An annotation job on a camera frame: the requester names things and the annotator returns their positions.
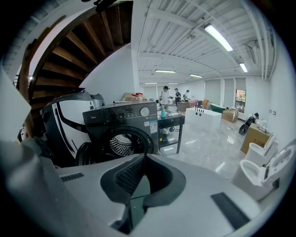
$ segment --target glossy floor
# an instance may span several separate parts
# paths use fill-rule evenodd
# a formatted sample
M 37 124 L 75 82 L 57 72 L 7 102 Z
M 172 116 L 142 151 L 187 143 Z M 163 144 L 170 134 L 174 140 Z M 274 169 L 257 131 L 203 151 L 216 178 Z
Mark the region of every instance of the glossy floor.
M 175 109 L 175 106 L 169 107 L 171 111 Z M 208 131 L 206 128 L 197 130 L 185 123 L 179 154 L 176 154 L 177 145 L 175 144 L 161 148 L 161 155 L 207 168 L 231 180 L 240 160 L 245 157 L 245 154 L 240 151 L 245 136 L 238 133 L 242 124 L 241 120 L 231 123 L 221 119 L 219 129 Z M 176 139 L 179 135 L 178 130 L 177 126 L 173 133 Z

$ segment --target white toilet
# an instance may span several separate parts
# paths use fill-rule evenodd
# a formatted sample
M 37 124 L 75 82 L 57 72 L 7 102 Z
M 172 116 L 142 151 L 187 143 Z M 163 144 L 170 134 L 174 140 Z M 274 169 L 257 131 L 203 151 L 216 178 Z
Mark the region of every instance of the white toilet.
M 249 160 L 241 160 L 232 183 L 255 200 L 265 197 L 278 178 L 284 178 L 295 164 L 296 145 L 290 145 L 276 154 L 266 165 L 260 167 Z
M 267 164 L 270 159 L 278 152 L 278 144 L 274 142 L 274 140 L 275 136 L 271 134 L 263 148 L 255 143 L 250 143 L 245 159 L 255 163 L 259 167 Z

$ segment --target ceiling light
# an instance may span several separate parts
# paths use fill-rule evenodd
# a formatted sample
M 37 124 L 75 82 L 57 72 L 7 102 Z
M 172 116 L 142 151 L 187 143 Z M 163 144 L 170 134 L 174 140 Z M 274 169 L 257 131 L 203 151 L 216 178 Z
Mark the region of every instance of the ceiling light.
M 190 74 L 190 76 L 195 76 L 195 77 L 202 78 L 202 76 L 198 76 L 198 75 L 194 75 L 194 74 Z
M 176 71 L 167 71 L 167 70 L 155 70 L 155 72 L 169 72 L 169 73 L 175 73 Z
M 230 44 L 227 42 L 227 40 L 217 31 L 212 25 L 208 25 L 204 28 L 205 31 L 207 31 L 211 36 L 213 36 L 216 40 L 219 41 L 220 44 L 223 45 L 223 47 L 227 51 L 232 51 Z
M 246 66 L 244 63 L 240 63 L 241 68 L 244 70 L 244 72 L 248 72 Z

